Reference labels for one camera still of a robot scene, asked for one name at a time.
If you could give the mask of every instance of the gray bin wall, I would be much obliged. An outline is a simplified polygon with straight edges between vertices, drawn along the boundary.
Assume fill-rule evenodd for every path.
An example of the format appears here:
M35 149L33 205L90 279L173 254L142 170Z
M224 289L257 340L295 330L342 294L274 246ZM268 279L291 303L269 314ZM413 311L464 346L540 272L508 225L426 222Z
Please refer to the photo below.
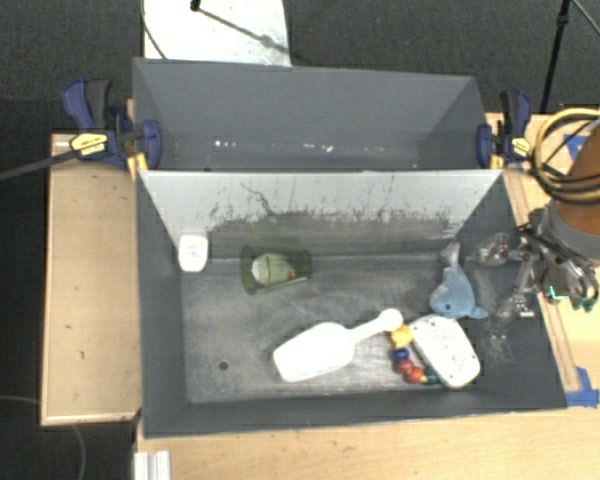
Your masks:
M471 169L485 120L466 76L134 59L133 95L160 169Z

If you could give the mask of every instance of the dark floor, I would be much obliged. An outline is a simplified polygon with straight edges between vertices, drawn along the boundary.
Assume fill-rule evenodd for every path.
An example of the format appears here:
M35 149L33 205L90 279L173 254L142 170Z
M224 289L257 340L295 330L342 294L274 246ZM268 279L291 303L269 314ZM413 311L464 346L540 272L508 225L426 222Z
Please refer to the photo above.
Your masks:
M581 0L600 25L600 0ZM296 64L468 74L487 110L524 90L539 107L560 0L285 0ZM600 41L575 11L550 110L600 103ZM45 156L70 126L58 91L83 76L131 93L139 0L0 0L0 169ZM0 394L37 396L42 345L45 175L0 184ZM130 425L82 427L87 479L129 477ZM33 406L0 402L0 478L75 478L67 431L41 431Z

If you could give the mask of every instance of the orange cylinder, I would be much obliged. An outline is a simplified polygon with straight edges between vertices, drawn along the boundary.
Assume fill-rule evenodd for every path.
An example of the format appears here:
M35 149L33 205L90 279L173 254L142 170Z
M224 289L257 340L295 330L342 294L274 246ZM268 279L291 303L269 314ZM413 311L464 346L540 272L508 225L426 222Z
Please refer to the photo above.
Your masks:
M595 174L600 174L600 124L583 144L569 172L573 178ZM572 228L600 236L600 204L578 206L556 201L556 211Z

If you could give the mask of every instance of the wooden table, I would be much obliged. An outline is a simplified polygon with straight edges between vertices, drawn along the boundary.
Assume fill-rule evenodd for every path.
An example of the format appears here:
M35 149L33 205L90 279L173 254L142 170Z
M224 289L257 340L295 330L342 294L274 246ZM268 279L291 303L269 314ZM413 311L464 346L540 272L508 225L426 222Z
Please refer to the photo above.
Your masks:
M53 151L66 139L54 136ZM507 184L519 221L546 204L530 178L512 170ZM70 162L51 172L43 425L129 420L140 407L132 200L129 177L107 166ZM600 301L589 314L566 304L543 311L563 383L577 389L575 359L600 389ZM139 432L137 449L169 450L175 480L594 479L600 407L151 441Z

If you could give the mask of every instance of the white toy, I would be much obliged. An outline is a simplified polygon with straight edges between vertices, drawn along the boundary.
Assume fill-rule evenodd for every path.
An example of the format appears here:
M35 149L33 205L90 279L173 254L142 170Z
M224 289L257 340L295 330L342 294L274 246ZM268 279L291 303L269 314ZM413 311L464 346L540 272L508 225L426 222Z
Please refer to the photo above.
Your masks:
M184 272L202 272L209 257L209 239L204 234L187 234L178 242L178 263Z
M427 315L410 323L409 328L422 359L445 386L461 388L480 373L480 360L457 321Z
M273 361L287 382L324 375L347 366L359 341L394 331L403 321L402 314L391 308L353 329L334 322L318 324L278 347L273 352Z

